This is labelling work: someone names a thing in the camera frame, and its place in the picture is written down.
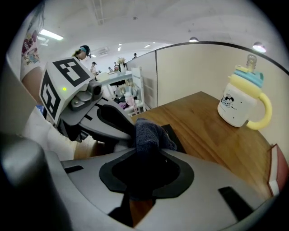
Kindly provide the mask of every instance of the wooden tabletop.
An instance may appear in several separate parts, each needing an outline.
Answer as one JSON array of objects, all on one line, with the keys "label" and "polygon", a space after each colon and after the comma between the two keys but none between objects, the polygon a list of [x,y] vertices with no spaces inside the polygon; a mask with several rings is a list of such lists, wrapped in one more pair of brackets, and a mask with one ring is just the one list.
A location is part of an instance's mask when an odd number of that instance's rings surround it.
[{"label": "wooden tabletop", "polygon": [[170,124],[187,154],[228,168],[261,197],[270,198],[269,143],[258,131],[226,123],[217,112],[218,103],[216,98],[198,92],[132,119],[146,118],[160,126]]}]

